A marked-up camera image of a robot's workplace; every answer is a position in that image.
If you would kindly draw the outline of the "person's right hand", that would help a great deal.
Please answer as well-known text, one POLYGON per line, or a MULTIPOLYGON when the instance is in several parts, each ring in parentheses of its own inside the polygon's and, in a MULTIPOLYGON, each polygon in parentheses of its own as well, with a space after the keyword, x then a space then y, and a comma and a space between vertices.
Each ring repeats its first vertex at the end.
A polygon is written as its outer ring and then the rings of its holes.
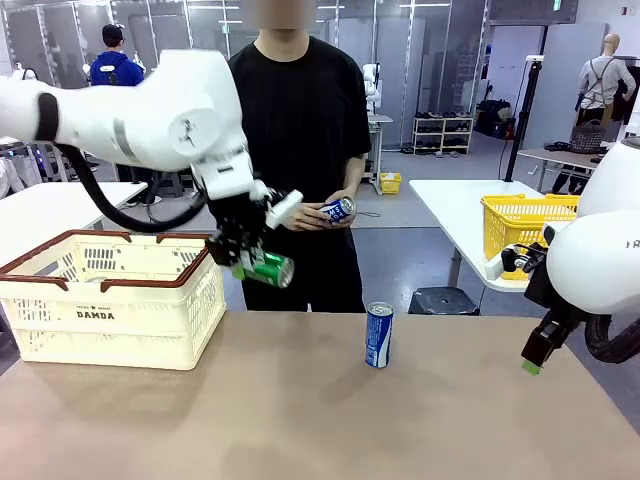
POLYGON ((300 203, 282 225, 290 231, 321 231, 331 227, 330 217, 321 208, 323 203, 300 203))

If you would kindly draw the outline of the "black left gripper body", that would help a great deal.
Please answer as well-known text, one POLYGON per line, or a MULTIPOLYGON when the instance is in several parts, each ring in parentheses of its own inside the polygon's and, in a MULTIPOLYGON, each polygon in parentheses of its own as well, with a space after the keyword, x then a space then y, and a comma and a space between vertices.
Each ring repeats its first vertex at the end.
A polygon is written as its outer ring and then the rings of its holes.
POLYGON ((207 246, 260 246, 266 231, 270 194, 252 199, 248 193, 206 201, 216 229, 206 239, 207 246))

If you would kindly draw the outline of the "person's left hand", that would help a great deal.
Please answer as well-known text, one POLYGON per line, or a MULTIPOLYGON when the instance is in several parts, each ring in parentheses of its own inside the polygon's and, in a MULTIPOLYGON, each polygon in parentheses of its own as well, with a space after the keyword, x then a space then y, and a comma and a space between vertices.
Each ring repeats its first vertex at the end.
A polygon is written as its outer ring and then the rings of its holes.
MULTIPOLYGON (((333 194, 331 194, 326 200, 325 203, 329 204, 332 203, 336 200, 341 199, 342 197, 348 196, 350 197, 352 200, 355 200, 355 196, 357 193, 357 188, 356 187, 347 187, 345 189, 342 190, 338 190, 336 192, 334 192, 333 194)), ((354 207, 353 212, 349 215, 346 216, 345 218, 341 219, 338 222, 331 222, 331 227, 332 228, 347 228, 350 227, 351 224, 354 222, 355 218, 357 215, 357 207, 354 207)))

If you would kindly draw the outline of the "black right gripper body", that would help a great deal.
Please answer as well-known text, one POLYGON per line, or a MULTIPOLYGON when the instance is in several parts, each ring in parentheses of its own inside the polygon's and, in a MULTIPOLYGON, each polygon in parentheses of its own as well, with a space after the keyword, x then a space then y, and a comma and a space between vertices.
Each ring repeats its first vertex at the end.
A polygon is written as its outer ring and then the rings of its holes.
POLYGON ((525 297, 543 307, 546 314, 537 331, 574 331, 580 324, 578 310, 565 301, 551 284, 547 271, 547 249, 529 248, 523 272, 529 274, 525 297))

